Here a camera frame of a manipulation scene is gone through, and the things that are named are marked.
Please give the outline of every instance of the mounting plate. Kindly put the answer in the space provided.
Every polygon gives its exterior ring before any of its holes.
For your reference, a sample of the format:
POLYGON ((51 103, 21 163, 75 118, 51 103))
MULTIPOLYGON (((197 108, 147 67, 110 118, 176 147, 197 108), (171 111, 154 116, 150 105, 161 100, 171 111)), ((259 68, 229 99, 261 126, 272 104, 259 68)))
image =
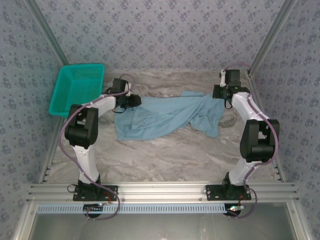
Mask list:
POLYGON ((232 195, 229 197, 226 196, 222 185, 206 185, 205 192, 208 201, 244 200, 240 195, 243 195, 246 200, 251 200, 250 191, 247 193, 244 186, 233 186, 232 195))
MULTIPOLYGON (((111 189, 113 192, 118 194, 118 186, 117 185, 103 185, 104 187, 111 189)), ((113 194, 107 192, 106 190, 102 189, 101 194, 97 197, 95 192, 92 192, 87 189, 80 189, 77 185, 74 189, 73 193, 73 201, 75 202, 92 202, 92 201, 99 201, 105 202, 108 201, 108 197, 110 196, 111 202, 116 202, 117 198, 113 194)))

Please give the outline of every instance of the marble surface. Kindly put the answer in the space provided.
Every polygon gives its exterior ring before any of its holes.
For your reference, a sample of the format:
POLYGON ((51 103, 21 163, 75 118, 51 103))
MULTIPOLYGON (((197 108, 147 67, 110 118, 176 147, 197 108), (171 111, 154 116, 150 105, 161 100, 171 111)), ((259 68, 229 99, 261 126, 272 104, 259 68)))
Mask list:
MULTIPOLYGON (((133 72, 136 80, 133 93, 150 97, 177 97, 183 91, 211 93, 220 82, 218 72, 133 72)), ((106 74, 106 88, 120 74, 106 74)), ((243 86, 248 86, 241 73, 243 86)), ((99 135, 95 143, 97 169, 103 182, 150 181, 221 181, 236 165, 239 143, 245 124, 237 111, 225 109, 219 123, 219 136, 210 138, 204 133, 185 128, 153 140, 118 141, 114 113, 99 118, 99 135)), ((63 144, 75 156, 66 139, 63 144)), ((79 171, 59 149, 50 166, 51 183, 76 182, 79 171)), ((255 180, 272 180, 272 164, 260 167, 251 176, 255 180)))

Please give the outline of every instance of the blue patterned wall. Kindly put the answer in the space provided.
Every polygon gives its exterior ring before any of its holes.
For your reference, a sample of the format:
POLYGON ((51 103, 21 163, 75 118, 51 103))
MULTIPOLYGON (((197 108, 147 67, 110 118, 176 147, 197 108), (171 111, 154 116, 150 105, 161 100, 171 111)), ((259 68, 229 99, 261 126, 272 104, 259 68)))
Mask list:
POLYGON ((23 0, 0 8, 0 239, 9 240, 48 151, 60 64, 23 0))
POLYGON ((266 112, 280 121, 279 157, 320 239, 320 2, 299 0, 259 69, 266 112))
POLYGON ((70 63, 220 70, 251 63, 283 0, 36 0, 70 63))

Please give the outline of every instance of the teal plastic basket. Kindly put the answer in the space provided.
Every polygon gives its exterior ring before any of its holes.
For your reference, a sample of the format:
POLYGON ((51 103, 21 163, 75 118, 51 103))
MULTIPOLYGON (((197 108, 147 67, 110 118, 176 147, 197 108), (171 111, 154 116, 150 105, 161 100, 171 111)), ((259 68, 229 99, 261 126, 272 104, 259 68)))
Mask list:
POLYGON ((105 66, 75 64, 60 69, 53 91, 49 113, 67 118, 73 104, 85 104, 102 93, 105 66))

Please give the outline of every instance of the aluminum frame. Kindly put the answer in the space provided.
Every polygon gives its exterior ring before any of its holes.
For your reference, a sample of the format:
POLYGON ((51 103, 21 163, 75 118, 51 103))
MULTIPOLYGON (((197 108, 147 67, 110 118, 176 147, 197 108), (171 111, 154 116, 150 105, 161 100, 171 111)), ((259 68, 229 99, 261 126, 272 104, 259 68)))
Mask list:
POLYGON ((41 31, 43 32, 43 35, 45 36, 46 40, 50 44, 53 52, 55 53, 56 57, 58 58, 61 65, 69 65, 69 61, 62 50, 61 46, 59 45, 55 34, 52 32, 51 28, 49 27, 45 16, 41 12, 41 9, 39 8, 38 4, 36 3, 36 0, 24 0, 25 4, 31 11, 35 22, 40 27, 41 31))
MULTIPOLYGON (((262 104, 262 101, 261 101, 261 98, 260 98, 260 95, 257 91, 257 86, 256 86, 256 83, 252 80, 252 76, 254 77, 254 74, 250 74, 248 75, 248 83, 249 83, 249 87, 251 89, 251 92, 252 92, 252 95, 253 95, 253 99, 256 101, 256 104, 257 106, 260 108, 260 110, 262 112, 265 112, 265 109, 264 109, 264 106, 262 104)), ((278 170, 278 174, 280 176, 280 180, 282 182, 285 182, 286 181, 286 176, 285 176, 285 172, 284 172, 284 169, 282 168, 282 165, 281 165, 281 161, 279 159, 279 156, 276 156, 275 160, 274 160, 274 163, 276 165, 276 168, 278 170)))
POLYGON ((274 44, 279 32, 285 25, 289 14, 291 13, 292 9, 296 5, 298 0, 284 0, 282 3, 277 15, 275 16, 259 50, 257 51, 251 66, 253 69, 258 70, 264 59, 266 58, 266 55, 272 45, 274 44))
MULTIPOLYGON (((119 186, 119 198, 125 204, 203 204, 236 203, 237 201, 207 201, 203 192, 207 184, 218 182, 136 182, 114 183, 119 186)), ((298 240, 311 240, 311 233, 302 212, 297 187, 292 182, 249 181, 257 192, 259 203, 287 203, 298 240)), ((41 204, 76 205, 73 194, 67 191, 69 183, 32 184, 27 202, 18 223, 14 240, 27 240, 31 234, 38 206, 41 204)))
POLYGON ((49 166, 51 166, 52 161, 54 160, 55 153, 56 153, 57 146, 58 146, 58 138, 59 138, 60 130, 62 129, 62 126, 65 122, 65 119, 60 116, 57 116, 56 118, 57 118, 57 123, 54 127, 54 131, 53 131, 53 135, 51 137, 49 149, 48 149, 48 152, 46 153, 44 163, 42 166, 42 170, 41 170, 41 174, 40 174, 40 177, 38 180, 38 183, 40 183, 40 184, 46 182, 45 178, 47 175, 47 171, 48 171, 49 166))

